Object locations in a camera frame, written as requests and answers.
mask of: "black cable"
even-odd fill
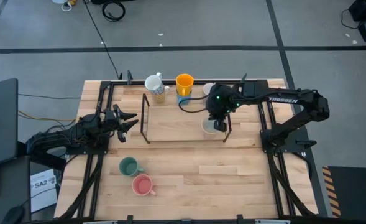
[[[344,23],[343,23],[343,13],[344,12],[346,12],[346,11],[348,11],[348,9],[346,9],[346,10],[343,10],[342,11],[342,15],[341,15],[341,24],[343,25],[343,26],[345,26],[345,27],[347,27],[347,28],[350,28],[350,29],[358,29],[358,27],[361,25],[361,22],[357,25],[357,27],[351,27],[351,26],[348,26],[348,25],[345,25]]]
[[[72,99],[80,99],[80,97],[52,97],[52,96],[40,96],[40,95],[28,95],[19,93],[19,96],[29,96],[29,97],[40,97],[54,100],[72,100]]]
[[[45,131],[45,134],[48,134],[48,132],[50,130],[52,130],[53,128],[61,128],[61,129],[63,129],[65,131],[66,130],[66,127],[71,126],[73,123],[75,123],[75,121],[71,121],[71,123],[69,123],[67,125],[54,125],[54,126],[50,127],[49,129],[47,129]]]
[[[19,117],[21,117],[21,118],[30,119],[30,120],[34,120],[34,121],[55,121],[55,122],[57,122],[58,124],[60,124],[60,125],[58,125],[58,126],[63,126],[63,127],[64,127],[64,125],[63,125],[61,122],[57,121],[56,119],[50,119],[50,120],[37,120],[37,119],[34,119],[34,118],[28,118],[28,117],[23,116],[23,115],[21,115],[21,114],[18,114],[18,116],[19,116]]]
[[[76,157],[78,157],[78,156],[79,156],[79,155],[75,155],[75,156],[73,156],[69,161],[67,161],[67,162],[65,163],[65,166],[66,166],[66,165],[68,165],[68,163],[69,163],[69,162],[71,162],[73,159],[75,159],[75,158],[76,158]]]
[[[44,191],[42,191],[42,192],[39,192],[39,193],[35,194],[35,195],[34,195],[34,196],[32,196],[30,199],[27,199],[24,203],[22,203],[22,204],[20,205],[20,207],[22,207],[25,203],[27,203],[29,200],[33,199],[34,197],[36,197],[36,196],[38,196],[38,195],[40,195],[40,194],[42,194],[42,193],[48,192],[49,190],[56,189],[56,188],[57,188],[57,187],[54,187],[54,188],[47,189],[47,190],[44,190]]]
[[[109,57],[109,59],[110,59],[110,61],[111,61],[111,63],[112,63],[112,66],[114,67],[114,70],[115,70],[115,73],[116,73],[116,77],[117,77],[118,79],[120,79],[120,76],[119,76],[119,74],[118,74],[118,71],[116,70],[116,67],[115,67],[114,61],[112,60],[112,58],[111,58],[111,56],[110,56],[110,54],[109,54],[109,52],[108,52],[107,45],[106,45],[106,43],[105,43],[105,41],[104,41],[103,37],[101,36],[100,31],[98,31],[98,28],[97,28],[97,26],[96,26],[96,23],[94,22],[93,17],[91,16],[91,13],[90,13],[90,10],[89,10],[89,7],[88,7],[88,4],[86,3],[86,1],[83,1],[83,2],[85,3],[86,9],[88,10],[88,13],[89,13],[90,19],[91,19],[91,21],[93,22],[93,25],[94,25],[94,27],[96,28],[96,31],[97,31],[98,35],[100,36],[101,42],[103,43],[104,48],[106,49],[107,55],[108,55],[108,57]]]
[[[182,100],[178,103],[178,107],[179,107],[182,111],[184,111],[184,112],[186,112],[186,113],[199,113],[199,112],[202,112],[202,111],[206,110],[206,108],[203,108],[203,109],[200,109],[200,110],[197,110],[197,111],[188,111],[188,110],[183,109],[183,108],[181,107],[181,104],[182,104],[182,102],[187,101],[187,100],[202,100],[202,99],[205,99],[205,98],[206,98],[206,97],[208,97],[208,96],[209,96],[209,94],[207,94],[206,96],[201,96],[201,97],[197,97],[197,98],[186,98],[186,99],[182,99]]]
[[[117,6],[121,7],[122,15],[119,17],[114,17],[111,13],[107,12],[106,8],[110,4],[116,4]],[[121,20],[125,16],[125,13],[126,13],[126,10],[125,10],[125,7],[123,6],[123,4],[116,0],[111,0],[111,1],[104,3],[103,8],[101,10],[103,12],[104,18],[106,18],[106,20],[108,20],[109,22],[117,22],[117,21]]]
[[[296,157],[306,161],[307,163],[307,167],[308,167],[308,177],[311,180],[311,178],[313,177],[313,169],[311,168],[311,163],[309,162],[309,160],[307,158],[305,158],[304,156],[302,156],[300,153],[298,152],[294,152],[293,155],[295,155]]]
[[[296,193],[293,191],[293,189],[290,187],[290,185],[282,177],[280,170],[278,169],[277,165],[275,164],[275,161],[273,159],[271,159],[271,160],[268,160],[268,162],[270,163],[271,173],[273,174],[273,176],[275,178],[277,178],[277,180],[283,187],[283,190],[285,190],[285,193],[289,195],[292,202],[296,205],[297,209],[302,214],[302,216],[315,215],[312,211],[307,209],[306,205],[300,200],[300,198],[296,195]]]

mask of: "mug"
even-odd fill
[[[165,97],[166,97],[166,92],[167,91],[163,91],[163,93],[159,94],[159,95],[152,95],[153,100],[156,103],[163,103],[165,101]]]
[[[180,96],[191,94],[194,85],[194,78],[189,74],[179,74],[176,78],[176,89]]]
[[[162,83],[162,74],[158,72],[156,75],[150,75],[145,79],[144,83],[148,91],[153,95],[160,95],[165,90],[169,91],[169,86],[164,86]]]
[[[215,83],[207,83],[205,85],[203,85],[202,87],[202,96],[206,96],[210,94],[210,89],[213,87]],[[205,97],[203,99],[203,103],[206,103],[206,100],[208,100],[208,97]]]
[[[134,177],[139,172],[144,172],[143,168],[139,167],[139,163],[133,157],[124,158],[121,163],[119,163],[119,171],[122,175],[128,177]]]
[[[178,92],[176,92],[176,95],[177,95],[177,104],[180,104],[180,102],[184,99],[187,99],[187,98],[191,98],[191,92],[190,94],[186,95],[186,96],[180,96],[178,94]],[[181,105],[186,105],[187,103],[189,102],[189,100],[185,100],[181,103]]]
[[[147,194],[156,195],[157,193],[152,190],[152,187],[152,179],[145,174],[140,174],[135,177],[132,183],[132,189],[134,193],[140,196],[144,196]]]

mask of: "concrete floor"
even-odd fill
[[[108,47],[277,46],[267,1],[272,3],[285,46],[366,45],[357,30],[340,24],[341,11],[353,0],[136,0],[124,2],[127,13],[117,23],[106,21],[101,7],[89,4],[89,9]],[[355,25],[349,14],[345,21]],[[63,12],[51,0],[8,0],[0,15],[0,49],[87,51],[0,54],[0,80],[18,78],[19,93],[80,96],[85,80],[117,77],[105,52],[90,51],[95,47],[103,44],[82,1]],[[318,142],[313,147],[317,169],[366,167],[366,51],[286,54],[295,86],[318,89],[329,99],[330,119],[307,125],[310,138]],[[285,78],[286,72],[277,49],[111,52],[111,58],[119,72],[129,69],[135,79],[156,72],[165,78],[179,73],[240,78],[246,72],[248,78]],[[72,119],[78,100],[19,97],[19,109],[33,116]],[[52,125],[19,118],[19,140],[25,142]],[[43,169],[35,165],[32,172]],[[33,219],[49,219],[53,211],[48,208]]]

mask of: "robotic arm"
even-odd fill
[[[64,167],[65,160],[47,153],[49,149],[66,147],[69,154],[104,154],[108,150],[109,138],[117,133],[120,142],[126,142],[124,133],[128,132],[139,120],[122,122],[137,114],[124,113],[118,105],[104,109],[101,120],[99,109],[88,114],[69,129],[50,133],[39,132],[26,142],[26,154],[32,160],[54,169]]]
[[[323,121],[329,117],[327,99],[317,90],[269,88],[266,80],[244,80],[244,78],[233,87],[217,83],[212,86],[206,100],[206,109],[209,112],[209,120],[215,120],[215,129],[225,132],[227,130],[224,122],[226,115],[235,112],[242,105],[272,101],[303,106],[302,112],[282,124],[274,125],[265,133],[269,144],[280,147],[285,144],[285,139],[290,132],[310,121]]]

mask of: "wooden tabletop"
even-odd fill
[[[101,81],[86,81],[78,116],[94,113]],[[269,79],[269,86],[284,88],[283,79]],[[195,86],[199,97],[200,86]],[[155,102],[144,86],[117,86],[112,104],[126,113],[141,116],[142,94],[150,105]],[[164,105],[177,106],[175,95],[167,95]],[[293,116],[288,104],[273,103],[277,122]],[[266,114],[268,127],[270,120]],[[222,141],[173,141],[147,144],[136,124],[127,134],[126,142],[116,136],[110,141],[104,157],[96,209],[97,220],[161,219],[235,219],[277,218],[267,157],[262,151],[261,129],[257,105],[242,106],[231,113],[232,132]],[[138,160],[151,176],[157,196],[137,196],[131,189],[132,178],[119,172],[119,162],[127,156]],[[78,156],[64,171],[55,217],[62,215],[78,195],[83,181],[87,156]],[[317,213],[313,189],[304,161],[285,154],[286,168],[292,189],[303,203]],[[281,197],[288,214],[285,193]],[[85,215],[89,214],[91,192],[86,198]]]

